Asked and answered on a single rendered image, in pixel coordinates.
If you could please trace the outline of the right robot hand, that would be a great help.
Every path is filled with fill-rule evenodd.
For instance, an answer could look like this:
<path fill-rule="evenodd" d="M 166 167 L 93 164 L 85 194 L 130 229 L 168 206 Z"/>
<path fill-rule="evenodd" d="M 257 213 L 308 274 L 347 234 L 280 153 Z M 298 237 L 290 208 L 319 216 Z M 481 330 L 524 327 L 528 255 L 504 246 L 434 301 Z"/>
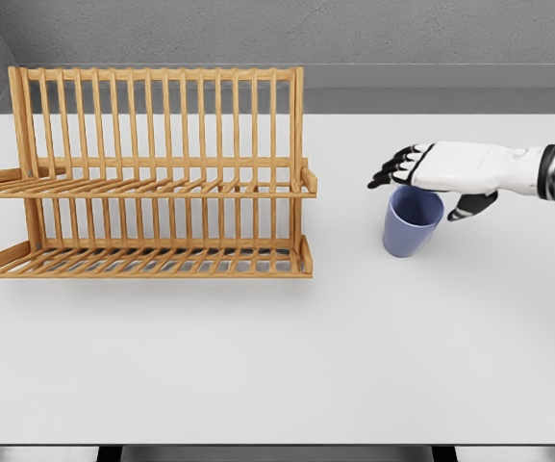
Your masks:
<path fill-rule="evenodd" d="M 492 144 L 439 141 L 407 146 L 382 165 L 367 185 L 390 183 L 461 195 L 450 221 L 480 214 L 498 198 L 499 166 L 509 150 Z"/>

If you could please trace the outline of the blue cup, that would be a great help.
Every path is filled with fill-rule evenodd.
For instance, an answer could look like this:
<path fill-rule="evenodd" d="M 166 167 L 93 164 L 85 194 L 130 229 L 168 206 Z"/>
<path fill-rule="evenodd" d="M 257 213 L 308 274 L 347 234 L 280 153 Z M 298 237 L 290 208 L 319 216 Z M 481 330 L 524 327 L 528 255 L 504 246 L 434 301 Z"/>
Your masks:
<path fill-rule="evenodd" d="M 434 192 L 402 186 L 390 197 L 383 243 L 388 253 L 410 257 L 430 239 L 443 215 L 443 203 Z"/>

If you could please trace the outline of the wooden two-tier dish rack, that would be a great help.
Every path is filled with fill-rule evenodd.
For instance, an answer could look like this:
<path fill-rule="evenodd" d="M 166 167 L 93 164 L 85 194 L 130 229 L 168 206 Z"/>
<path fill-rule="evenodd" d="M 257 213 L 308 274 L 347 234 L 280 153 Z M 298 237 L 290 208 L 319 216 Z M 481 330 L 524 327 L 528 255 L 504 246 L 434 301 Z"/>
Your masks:
<path fill-rule="evenodd" d="M 9 70 L 0 278 L 309 278 L 304 70 Z"/>

